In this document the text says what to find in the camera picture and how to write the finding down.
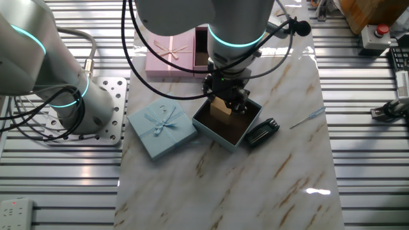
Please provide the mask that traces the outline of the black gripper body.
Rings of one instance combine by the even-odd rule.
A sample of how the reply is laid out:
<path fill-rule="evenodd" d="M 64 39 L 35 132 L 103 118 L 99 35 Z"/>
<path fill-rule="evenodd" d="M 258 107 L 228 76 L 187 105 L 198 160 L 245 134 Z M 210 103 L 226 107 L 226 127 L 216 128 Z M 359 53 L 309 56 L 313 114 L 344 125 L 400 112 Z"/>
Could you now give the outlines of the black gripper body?
<path fill-rule="evenodd" d="M 208 86 L 213 91 L 213 99 L 220 98 L 225 102 L 230 102 L 233 97 L 233 91 L 245 89 L 247 80 L 226 79 L 219 74 L 208 74 L 202 81 L 203 86 Z"/>

